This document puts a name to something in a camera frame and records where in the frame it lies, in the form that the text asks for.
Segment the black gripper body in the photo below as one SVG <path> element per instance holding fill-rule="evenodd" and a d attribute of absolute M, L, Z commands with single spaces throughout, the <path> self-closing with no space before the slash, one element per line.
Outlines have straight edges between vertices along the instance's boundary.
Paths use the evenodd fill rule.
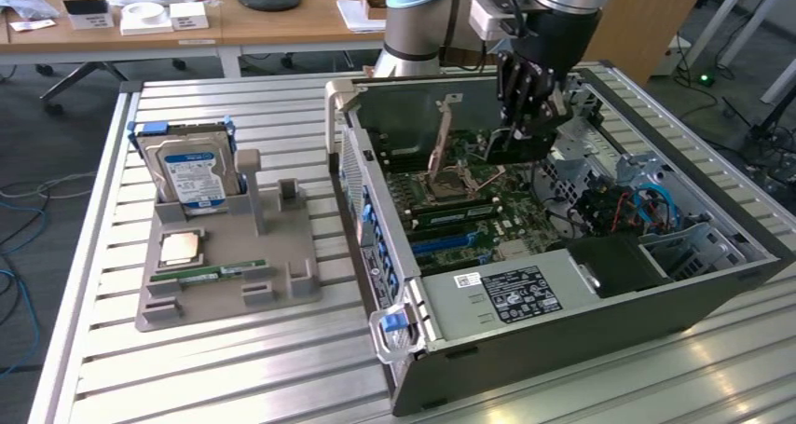
<path fill-rule="evenodd" d="M 600 18 L 600 9 L 587 14 L 530 11 L 522 35 L 511 40 L 512 57 L 551 70 L 554 79 L 562 81 L 584 55 Z"/>

